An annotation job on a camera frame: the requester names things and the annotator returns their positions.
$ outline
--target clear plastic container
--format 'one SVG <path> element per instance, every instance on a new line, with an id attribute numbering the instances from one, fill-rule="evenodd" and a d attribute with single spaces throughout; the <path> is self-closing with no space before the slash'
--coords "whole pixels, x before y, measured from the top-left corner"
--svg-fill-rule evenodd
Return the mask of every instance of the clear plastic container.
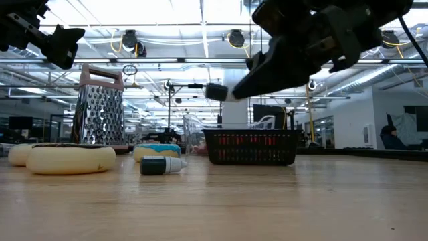
<path id="1" fill-rule="evenodd" d="M 246 125 L 248 129 L 273 129 L 274 116 L 265 116 L 260 121 L 251 124 L 211 124 L 200 121 L 194 115 L 186 115 L 184 119 L 184 132 L 186 155 L 208 155 L 203 129 L 242 129 Z"/>

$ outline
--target plastic basket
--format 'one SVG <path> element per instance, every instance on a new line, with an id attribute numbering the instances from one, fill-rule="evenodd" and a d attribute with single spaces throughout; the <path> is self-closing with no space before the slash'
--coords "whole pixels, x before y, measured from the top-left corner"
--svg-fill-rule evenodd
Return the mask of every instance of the plastic basket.
<path id="1" fill-rule="evenodd" d="M 291 165 L 300 131 L 204 129 L 209 160 L 219 165 Z"/>
<path id="2" fill-rule="evenodd" d="M 211 124 L 200 121 L 194 115 L 185 115 L 184 119 L 184 133 L 186 144 L 186 155 L 208 155 L 206 148 L 205 135 L 203 129 L 239 129 L 243 126 L 249 129 L 271 129 L 275 125 L 274 116 L 265 116 L 259 122 L 251 124 Z"/>

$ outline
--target metal grater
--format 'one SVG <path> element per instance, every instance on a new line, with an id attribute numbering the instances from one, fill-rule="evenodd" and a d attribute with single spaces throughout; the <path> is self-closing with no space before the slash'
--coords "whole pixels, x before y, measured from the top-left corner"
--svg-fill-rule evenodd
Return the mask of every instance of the metal grater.
<path id="1" fill-rule="evenodd" d="M 114 83 L 91 80 L 90 74 L 114 78 Z M 124 107 L 122 74 L 89 67 L 84 64 L 72 142 L 79 144 L 123 145 Z"/>

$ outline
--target yellow sponge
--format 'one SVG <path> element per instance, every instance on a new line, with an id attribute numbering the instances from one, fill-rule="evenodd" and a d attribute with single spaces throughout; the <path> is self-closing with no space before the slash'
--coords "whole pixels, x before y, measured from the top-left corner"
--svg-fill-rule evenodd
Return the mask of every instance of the yellow sponge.
<path id="1" fill-rule="evenodd" d="M 139 144 L 134 147 L 134 160 L 140 162 L 145 156 L 180 158 L 181 148 L 175 144 Z"/>

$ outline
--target yellow cable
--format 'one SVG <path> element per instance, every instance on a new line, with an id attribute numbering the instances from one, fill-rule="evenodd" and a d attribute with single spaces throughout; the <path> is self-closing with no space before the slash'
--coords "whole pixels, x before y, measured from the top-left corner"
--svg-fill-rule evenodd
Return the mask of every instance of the yellow cable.
<path id="1" fill-rule="evenodd" d="M 383 41 L 386 44 L 389 44 L 390 46 L 405 46 L 407 44 L 410 44 L 411 42 L 406 42 L 406 43 L 401 43 L 401 44 L 394 44 L 394 43 L 390 43 L 390 42 L 386 42 L 385 40 Z"/>
<path id="2" fill-rule="evenodd" d="M 230 46 L 232 46 L 232 48 L 244 49 L 245 53 L 247 54 L 247 57 L 250 58 L 249 54 L 248 54 L 248 51 L 247 51 L 247 48 L 249 47 L 249 44 L 247 46 L 242 46 L 242 47 L 235 47 L 235 46 L 233 46 L 233 44 L 230 42 L 230 33 L 227 34 L 227 42 L 229 43 Z"/>
<path id="3" fill-rule="evenodd" d="M 42 143 L 45 143 L 45 124 L 46 124 L 46 103 L 47 103 L 47 98 L 45 100 L 45 104 L 44 104 L 44 111 L 45 113 L 43 114 L 43 135 L 42 135 Z"/>
<path id="4" fill-rule="evenodd" d="M 245 48 L 244 50 L 245 50 L 245 53 L 247 54 L 247 57 L 250 58 L 249 54 L 248 54 L 248 51 L 247 51 L 247 48 Z"/>
<path id="5" fill-rule="evenodd" d="M 282 123 L 282 129 L 284 130 L 286 128 L 286 124 L 287 124 L 287 122 L 286 122 L 287 121 L 287 110 L 280 105 L 280 103 L 276 100 L 276 98 L 274 98 L 274 100 L 275 100 L 276 104 L 278 104 L 278 106 L 281 107 L 282 111 L 284 112 L 284 122 Z"/>
<path id="6" fill-rule="evenodd" d="M 115 31 L 115 32 L 113 32 L 113 34 L 112 34 L 112 41 L 110 42 L 110 47 L 112 48 L 112 50 L 113 50 L 113 51 L 115 51 L 116 53 L 118 53 L 118 52 L 120 52 L 120 51 L 122 50 L 122 39 L 123 39 L 123 34 L 120 36 L 120 46 L 119 46 L 119 50 L 117 50 L 117 49 L 115 49 L 115 48 L 113 47 L 113 37 L 114 37 L 114 33 L 116 33 L 116 31 Z"/>
<path id="7" fill-rule="evenodd" d="M 315 142 L 315 128 L 314 128 L 314 119 L 312 118 L 312 105 L 309 98 L 309 85 L 306 85 L 306 100 L 308 101 L 309 108 L 309 121 L 310 121 L 310 135 L 312 142 Z"/>
<path id="8" fill-rule="evenodd" d="M 399 46 L 397 46 L 397 50 L 398 50 L 398 52 L 399 52 L 399 54 L 400 54 L 400 57 L 403 59 L 403 58 L 404 58 L 404 55 L 403 55 L 403 53 L 401 52 L 401 50 L 400 50 L 400 47 L 399 47 Z M 428 94 L 428 91 L 426 91 L 426 90 L 424 89 L 424 87 L 421 85 L 421 83 L 419 83 L 418 79 L 416 79 L 415 74 L 412 72 L 412 70 L 411 70 L 409 67 L 407 67 L 407 70 L 409 71 L 410 75 L 412 75 L 413 80 L 414 80 L 414 81 L 415 81 L 415 83 L 416 83 L 416 84 L 421 88 L 421 90 L 422 90 L 425 94 Z"/>
<path id="9" fill-rule="evenodd" d="M 282 111 L 284 112 L 284 123 L 282 123 L 282 129 L 286 129 L 286 123 L 287 123 L 287 111 L 284 107 L 281 106 Z"/>
<path id="10" fill-rule="evenodd" d="M 404 58 L 404 55 L 403 55 L 403 53 L 401 52 L 401 50 L 400 50 L 400 47 L 399 47 L 399 46 L 397 46 L 397 50 L 399 51 L 399 54 L 400 54 L 401 58 Z"/>
<path id="11" fill-rule="evenodd" d="M 389 44 L 390 46 L 404 46 L 406 44 L 411 43 L 411 42 L 407 42 L 407 43 L 401 43 L 401 44 L 394 44 L 394 43 L 390 43 L 390 42 L 386 42 L 386 41 L 383 41 L 383 42 L 386 44 Z"/>

